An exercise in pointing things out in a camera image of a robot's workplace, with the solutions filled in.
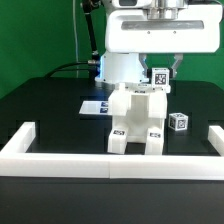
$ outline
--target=black tabletop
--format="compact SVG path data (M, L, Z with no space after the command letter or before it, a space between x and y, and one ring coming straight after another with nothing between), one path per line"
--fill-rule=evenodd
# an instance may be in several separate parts
M164 154L211 155L208 127L224 128L224 91L172 81L168 113L189 116L187 131L165 126ZM87 79L35 78L0 100L1 148L24 121L35 121L29 153L106 154L111 117L80 115L83 100L110 90ZM126 154L142 154L128 144ZM1 223L223 223L224 182L0 177Z

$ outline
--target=green screen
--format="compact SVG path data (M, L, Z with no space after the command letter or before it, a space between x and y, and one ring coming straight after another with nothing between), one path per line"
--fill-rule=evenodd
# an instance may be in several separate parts
M76 61L72 0L2 0L0 10L0 97L30 78ZM99 52L103 54L104 8L95 10L92 17ZM91 50L80 1L76 1L76 18L79 60L84 61L90 59ZM185 54L177 79L209 81L224 89L224 23L220 27L219 50L215 54ZM153 54L147 59L150 67L167 67L172 61L172 55Z

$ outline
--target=small white block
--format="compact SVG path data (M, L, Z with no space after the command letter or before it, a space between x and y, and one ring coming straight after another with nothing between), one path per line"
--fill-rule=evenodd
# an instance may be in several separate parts
M163 130L160 130L158 128L149 128L147 131L145 154L162 155L163 143L164 143Z
M108 152L124 154L127 146L127 127L115 127L112 129L108 140Z
M220 126L209 126L208 140L217 152L224 156L224 130Z
M170 71L167 68L152 68L152 87L166 88L169 85Z
M187 130L188 116L182 113L169 114L168 126L175 131Z

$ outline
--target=white block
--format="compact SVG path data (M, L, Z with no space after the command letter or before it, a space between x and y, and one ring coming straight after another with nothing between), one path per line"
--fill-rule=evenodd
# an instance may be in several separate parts
M0 176L109 178L109 174L107 155L0 153Z
M188 116L182 113L169 114L168 126L175 131L187 130Z
M124 154L127 146L128 127L114 127L109 135L108 152Z
M0 153L24 153L27 151L35 137L35 123L24 122Z
M113 116L125 116L129 108L130 99L130 93L125 90L125 84L119 83L119 90L114 90L108 99L108 114Z
M146 155L162 155L164 136L163 130L159 128L149 128L145 147Z
M224 130L220 126L209 126L208 140L217 152L224 156Z
M166 92L162 89L156 89L148 97L148 117L166 118L167 98Z
M169 85L170 70L168 68L152 68L152 88L164 88Z

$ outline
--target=white structure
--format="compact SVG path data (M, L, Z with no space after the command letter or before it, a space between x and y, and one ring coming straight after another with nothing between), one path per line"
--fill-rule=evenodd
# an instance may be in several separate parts
M145 154L161 155L166 93L170 92L169 70L152 69L151 84L146 91L137 91L133 86L150 78L146 53L215 52L220 42L222 6L187 6L182 0L103 0L103 3L108 19L107 51L101 59L101 74L96 82L119 86L108 100L108 114L113 116L108 152L124 154L127 142L141 142L146 143ZM182 56L179 58L172 66L174 76ZM165 79L158 82L157 76L161 75Z

